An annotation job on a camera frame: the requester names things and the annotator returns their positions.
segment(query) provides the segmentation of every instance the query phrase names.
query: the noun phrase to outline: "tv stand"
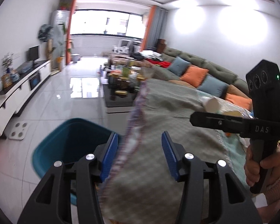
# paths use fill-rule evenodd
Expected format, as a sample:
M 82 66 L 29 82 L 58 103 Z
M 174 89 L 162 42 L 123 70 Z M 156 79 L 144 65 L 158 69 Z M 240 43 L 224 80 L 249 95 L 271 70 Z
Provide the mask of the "tv stand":
M 29 78 L 34 74 L 40 74 L 40 82 L 33 88 L 30 88 Z M 51 61 L 37 61 L 33 68 L 20 75 L 20 80 L 0 92 L 0 137 L 6 138 L 4 129 L 13 115 L 20 116 L 25 106 L 41 85 L 51 74 Z

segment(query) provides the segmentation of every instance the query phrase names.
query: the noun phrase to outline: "red blanket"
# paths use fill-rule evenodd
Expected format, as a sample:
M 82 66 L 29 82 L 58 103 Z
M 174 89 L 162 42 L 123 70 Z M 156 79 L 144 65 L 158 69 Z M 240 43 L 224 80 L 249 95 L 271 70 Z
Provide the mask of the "red blanket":
M 159 65 L 163 68 L 167 68 L 168 66 L 171 65 L 171 63 L 168 62 L 168 61 L 155 61 L 155 60 L 152 60 L 152 59 L 146 59 L 146 60 L 149 61 L 152 64 Z

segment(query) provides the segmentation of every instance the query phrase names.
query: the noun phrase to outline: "white wall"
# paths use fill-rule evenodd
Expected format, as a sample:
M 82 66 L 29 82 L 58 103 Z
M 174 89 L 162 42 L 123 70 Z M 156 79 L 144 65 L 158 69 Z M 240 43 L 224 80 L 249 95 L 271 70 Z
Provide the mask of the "white wall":
M 118 45 L 122 37 L 103 36 L 103 35 L 76 35 L 71 36 L 74 49 L 72 53 L 81 56 L 101 56 L 102 52 L 111 52 L 113 45 Z
M 195 12 L 169 11 L 164 32 L 168 47 L 203 57 L 244 80 L 262 59 L 277 63 L 280 69 L 280 19 L 253 10 L 249 13 L 257 19 L 232 20 L 232 16 L 237 17 L 233 9 L 201 6 Z
M 0 6 L 0 76 L 1 61 L 8 52 L 16 54 L 13 67 L 26 60 L 26 51 L 40 45 L 38 31 L 49 23 L 50 14 L 59 0 L 5 0 Z M 40 47 L 40 59 L 45 59 L 46 43 Z

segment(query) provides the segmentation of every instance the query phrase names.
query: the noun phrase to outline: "trash bin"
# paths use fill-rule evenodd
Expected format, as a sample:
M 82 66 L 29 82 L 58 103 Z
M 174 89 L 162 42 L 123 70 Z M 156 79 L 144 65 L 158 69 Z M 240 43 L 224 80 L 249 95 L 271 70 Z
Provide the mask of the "trash bin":
M 77 62 L 78 62 L 79 55 L 80 55 L 80 54 L 72 54 L 72 62 L 73 62 L 73 63 L 77 63 Z
M 81 118 L 65 121 L 53 130 L 34 150 L 33 167 L 40 178 L 56 161 L 76 162 L 88 153 L 93 153 L 100 144 L 107 143 L 111 130 Z M 71 194 L 71 203 L 76 205 L 76 196 Z

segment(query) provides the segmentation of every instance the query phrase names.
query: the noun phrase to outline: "window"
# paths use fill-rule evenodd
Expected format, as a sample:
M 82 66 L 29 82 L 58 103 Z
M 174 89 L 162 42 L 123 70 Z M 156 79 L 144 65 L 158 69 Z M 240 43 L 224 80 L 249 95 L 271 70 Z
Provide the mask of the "window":
M 127 26 L 128 20 L 120 20 L 120 25 L 124 25 L 125 27 Z
M 140 15 L 108 10 L 78 10 L 72 15 L 70 33 L 121 35 L 143 39 L 145 26 Z

